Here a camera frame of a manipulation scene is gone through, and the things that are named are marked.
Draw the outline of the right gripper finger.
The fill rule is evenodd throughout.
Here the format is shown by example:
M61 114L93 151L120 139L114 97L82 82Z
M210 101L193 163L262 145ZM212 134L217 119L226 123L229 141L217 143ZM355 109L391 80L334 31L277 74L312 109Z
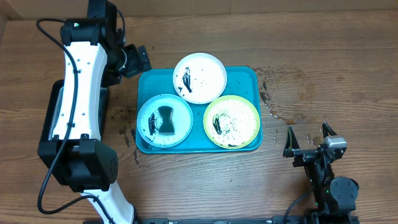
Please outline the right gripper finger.
M286 151L295 151L299 150L300 146L297 142L297 138L295 137L294 131L291 126L287 128L287 140L285 144Z
M322 124L322 133L323 133L323 138L326 138L328 136L336 136L337 134L332 130L332 128L329 126L327 122L324 122Z

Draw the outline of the green yellow sponge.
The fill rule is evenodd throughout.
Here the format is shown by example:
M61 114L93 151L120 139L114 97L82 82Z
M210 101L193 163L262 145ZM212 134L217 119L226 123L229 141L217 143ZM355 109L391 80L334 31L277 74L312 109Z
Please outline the green yellow sponge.
M158 112L162 118L162 124L160 125L159 133L163 135L175 134L174 123L172 121L174 109L169 106L161 106L158 108Z

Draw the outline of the light blue speckled plate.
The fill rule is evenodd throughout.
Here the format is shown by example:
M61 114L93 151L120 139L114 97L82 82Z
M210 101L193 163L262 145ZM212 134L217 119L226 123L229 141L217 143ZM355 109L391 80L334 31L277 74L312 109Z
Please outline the light blue speckled plate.
M169 106L174 109L172 121L175 134L159 133L162 118L158 108ZM137 130L145 142L160 148L174 147L189 135L193 126L193 112L188 103L181 97L172 94L156 95L147 100L137 115Z

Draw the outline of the white speckled plate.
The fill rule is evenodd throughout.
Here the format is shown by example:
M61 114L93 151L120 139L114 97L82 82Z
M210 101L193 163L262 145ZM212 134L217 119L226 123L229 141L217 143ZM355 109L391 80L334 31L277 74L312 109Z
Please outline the white speckled plate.
M206 104L217 99L228 81L221 61L206 53L194 53L181 59L172 78L177 94L193 104Z

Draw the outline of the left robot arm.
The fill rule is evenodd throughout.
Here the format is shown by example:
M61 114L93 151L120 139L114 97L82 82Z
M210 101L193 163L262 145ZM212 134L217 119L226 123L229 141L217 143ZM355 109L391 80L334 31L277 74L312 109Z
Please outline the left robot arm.
M47 177L79 193L101 223L134 223L136 211L117 182L118 156L101 138L109 87L149 71L143 46L126 45L121 11L107 0L90 1L87 15L61 22L57 45L65 77L53 84L38 155Z

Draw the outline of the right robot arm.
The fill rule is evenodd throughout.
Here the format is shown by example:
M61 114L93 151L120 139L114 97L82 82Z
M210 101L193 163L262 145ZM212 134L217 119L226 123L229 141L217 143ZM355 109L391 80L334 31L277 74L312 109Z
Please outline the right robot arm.
M322 124L323 142L316 149L301 150L291 126L287 129L284 157L292 157L294 167L303 167L310 180L311 190L292 202L286 210L284 223L358 223L358 217L351 216L356 210L359 184L347 177L335 177L331 164L341 159L347 150L344 137L337 135L330 126ZM315 208L308 209L302 216L290 216L293 207L314 195Z

